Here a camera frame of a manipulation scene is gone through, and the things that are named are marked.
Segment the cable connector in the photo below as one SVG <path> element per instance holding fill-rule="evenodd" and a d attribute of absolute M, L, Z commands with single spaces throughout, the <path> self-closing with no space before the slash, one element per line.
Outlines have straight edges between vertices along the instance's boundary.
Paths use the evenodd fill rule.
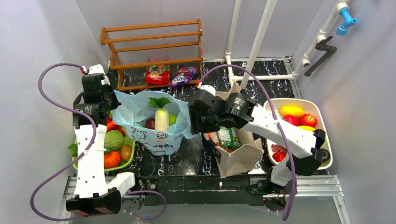
<path fill-rule="evenodd" d="M 85 67 L 85 66 L 82 66 L 82 67 L 83 67 L 83 69 L 81 70 L 81 72 L 82 72 L 84 75 L 88 74 L 88 70 L 86 69 L 86 67 Z"/>
<path fill-rule="evenodd" d="M 195 87 L 197 87 L 198 89 L 201 89 L 201 85 L 202 85 L 202 82 L 195 83 Z"/>

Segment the purple snack bag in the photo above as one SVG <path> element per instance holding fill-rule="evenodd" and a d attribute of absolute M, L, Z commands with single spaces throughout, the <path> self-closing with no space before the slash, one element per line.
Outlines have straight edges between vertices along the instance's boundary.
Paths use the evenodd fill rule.
<path fill-rule="evenodd" d="M 180 66 L 176 72 L 175 78 L 170 83 L 170 87 L 177 87 L 189 83 L 197 72 L 198 68 L 195 67 L 182 67 Z"/>

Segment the pipe fitting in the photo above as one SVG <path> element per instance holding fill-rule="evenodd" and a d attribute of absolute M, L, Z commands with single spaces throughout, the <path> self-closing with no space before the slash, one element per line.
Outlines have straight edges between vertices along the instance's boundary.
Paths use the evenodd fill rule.
<path fill-rule="evenodd" d="M 301 60 L 301 64 L 302 64 L 302 66 L 304 68 L 306 68 L 306 67 L 309 67 L 311 65 L 311 62 L 310 62 L 310 60 L 304 58 L 304 59 Z"/>
<path fill-rule="evenodd" d="M 335 6 L 335 8 L 334 8 L 335 9 L 335 14 L 340 14 L 341 10 L 344 9 L 344 8 L 349 9 L 349 6 L 348 6 L 347 3 L 345 3 L 345 2 L 338 3 Z"/>
<path fill-rule="evenodd" d="M 321 41 L 327 39 L 325 35 L 318 35 L 315 38 L 315 44 L 320 43 Z"/>
<path fill-rule="evenodd" d="M 294 73 L 294 71 L 291 73 L 291 75 L 293 76 L 293 79 L 296 79 L 297 78 L 297 76 L 298 76 L 298 73 L 296 74 L 296 73 Z"/>
<path fill-rule="evenodd" d="M 347 34 L 349 28 L 355 25 L 358 22 L 358 20 L 356 18 L 351 17 L 348 8 L 341 9 L 339 14 L 342 15 L 342 17 L 344 17 L 344 22 L 340 26 L 338 26 L 336 34 L 343 36 Z"/>

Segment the gray wall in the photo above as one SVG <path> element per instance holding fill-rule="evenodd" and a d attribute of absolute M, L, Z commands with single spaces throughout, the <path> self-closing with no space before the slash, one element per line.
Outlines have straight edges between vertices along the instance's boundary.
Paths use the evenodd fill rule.
<path fill-rule="evenodd" d="M 334 153 L 330 171 L 340 179 L 352 222 L 390 224 L 396 220 L 396 1 L 349 5 L 359 23 L 330 41 L 338 48 L 330 60 L 297 81 L 324 116 Z M 307 35 L 313 37 L 322 24 Z"/>
<path fill-rule="evenodd" d="M 37 89 L 41 72 L 57 62 L 86 66 L 106 58 L 75 1 L 6 0 L 0 3 L 1 188 L 0 223 L 53 223 L 33 213 L 33 189 L 70 161 L 71 114 L 44 100 Z M 76 68 L 47 75 L 44 91 L 71 105 L 81 90 Z M 58 216 L 69 172 L 39 192 L 39 210 Z"/>
<path fill-rule="evenodd" d="M 76 0 L 99 42 L 102 27 L 195 20 L 202 21 L 205 60 L 224 59 L 234 0 Z M 265 0 L 243 0 L 232 57 L 249 57 L 265 8 Z M 293 55 L 322 0 L 279 0 L 275 6 L 259 57 Z M 102 46 L 107 59 L 108 46 Z"/>

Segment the beige paper bag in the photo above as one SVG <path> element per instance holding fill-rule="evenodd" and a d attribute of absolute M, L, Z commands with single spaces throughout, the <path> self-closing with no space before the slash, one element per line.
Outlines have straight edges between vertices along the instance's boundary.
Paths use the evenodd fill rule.
<path fill-rule="evenodd" d="M 240 87 L 236 82 L 229 92 L 216 92 L 216 96 L 227 99 L 228 95 L 234 92 L 240 92 Z M 240 148 L 232 153 L 227 152 L 221 146 L 215 146 L 213 148 L 213 153 L 215 154 L 220 176 L 222 178 L 252 170 L 264 153 L 260 138 L 254 140 L 251 132 L 239 129 L 235 129 L 235 132 L 242 144 Z M 206 140 L 209 140 L 207 134 L 204 134 L 204 137 Z"/>

